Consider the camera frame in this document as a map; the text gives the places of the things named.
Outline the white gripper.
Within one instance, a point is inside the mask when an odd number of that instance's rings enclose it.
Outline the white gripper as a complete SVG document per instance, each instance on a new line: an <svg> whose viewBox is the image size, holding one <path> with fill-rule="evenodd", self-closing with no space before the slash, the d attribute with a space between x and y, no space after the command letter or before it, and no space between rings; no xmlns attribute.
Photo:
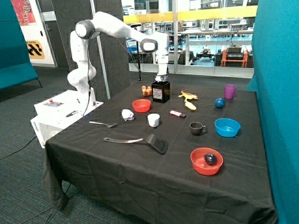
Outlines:
<svg viewBox="0 0 299 224"><path fill-rule="evenodd" d="M169 55L156 54L156 63L158 64L158 75L166 75L168 68Z"/></svg>

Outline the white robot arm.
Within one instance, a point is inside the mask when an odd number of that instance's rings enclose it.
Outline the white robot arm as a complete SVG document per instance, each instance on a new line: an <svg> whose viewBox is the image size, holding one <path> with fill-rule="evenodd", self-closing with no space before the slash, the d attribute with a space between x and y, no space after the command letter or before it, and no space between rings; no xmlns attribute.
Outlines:
<svg viewBox="0 0 299 224"><path fill-rule="evenodd" d="M115 38L132 38L140 43L144 53L154 52L159 68L156 81L166 81L169 61L169 35L162 31L146 35L110 14L97 12L93 19L78 22L70 35L71 56L78 68L71 71L67 79L77 89L79 102L82 106L95 103L95 94L89 81L95 77L96 70L89 60L88 45L90 39L101 33Z"/></svg>

